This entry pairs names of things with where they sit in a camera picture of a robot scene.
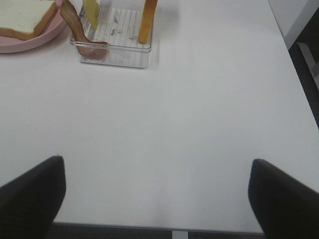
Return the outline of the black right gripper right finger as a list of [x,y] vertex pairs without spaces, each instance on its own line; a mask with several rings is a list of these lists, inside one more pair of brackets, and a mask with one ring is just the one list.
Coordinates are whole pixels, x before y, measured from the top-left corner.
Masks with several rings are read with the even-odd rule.
[[319,237],[318,192],[264,159],[252,162],[248,198],[266,238]]

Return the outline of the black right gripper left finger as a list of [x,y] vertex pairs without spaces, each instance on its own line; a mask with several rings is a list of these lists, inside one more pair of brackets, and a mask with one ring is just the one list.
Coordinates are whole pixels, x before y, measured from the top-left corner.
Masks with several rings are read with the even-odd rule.
[[66,194],[62,156],[52,156],[0,188],[0,237],[42,239]]

